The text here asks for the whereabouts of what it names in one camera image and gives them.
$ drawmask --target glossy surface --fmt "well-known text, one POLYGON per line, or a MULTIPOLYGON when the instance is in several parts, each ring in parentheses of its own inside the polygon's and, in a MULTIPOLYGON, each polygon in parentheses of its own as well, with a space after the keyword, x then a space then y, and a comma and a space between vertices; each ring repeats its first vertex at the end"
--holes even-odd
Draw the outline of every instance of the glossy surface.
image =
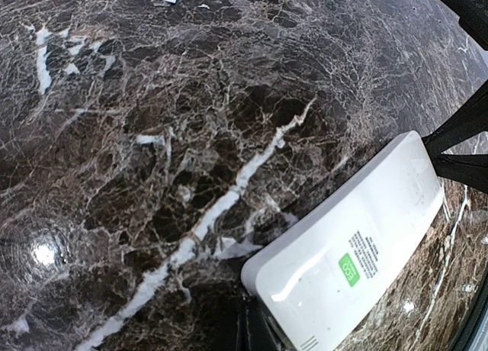
MULTIPOLYGON (((1 351, 208 349, 242 254, 487 76, 436 0, 0 2, 1 351)), ((340 349, 445 348, 488 250, 445 191, 340 349)))

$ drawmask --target brown marble countertop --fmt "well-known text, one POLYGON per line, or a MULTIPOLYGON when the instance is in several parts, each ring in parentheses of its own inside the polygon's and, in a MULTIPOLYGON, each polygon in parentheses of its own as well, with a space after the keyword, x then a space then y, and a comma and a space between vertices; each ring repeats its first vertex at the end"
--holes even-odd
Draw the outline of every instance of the brown marble countertop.
MULTIPOLYGON (((0 351, 208 349, 247 256, 488 76, 437 0, 0 0, 0 56, 0 351)), ((488 213, 444 184, 340 350, 454 336, 488 213)))

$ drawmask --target white device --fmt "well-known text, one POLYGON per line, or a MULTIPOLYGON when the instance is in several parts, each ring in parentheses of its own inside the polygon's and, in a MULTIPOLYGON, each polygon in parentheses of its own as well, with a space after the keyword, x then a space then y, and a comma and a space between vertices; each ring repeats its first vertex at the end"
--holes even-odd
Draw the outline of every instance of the white device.
POLYGON ((281 339, 332 351, 399 275, 444 192, 421 137, 396 137, 244 265, 241 279, 281 339))

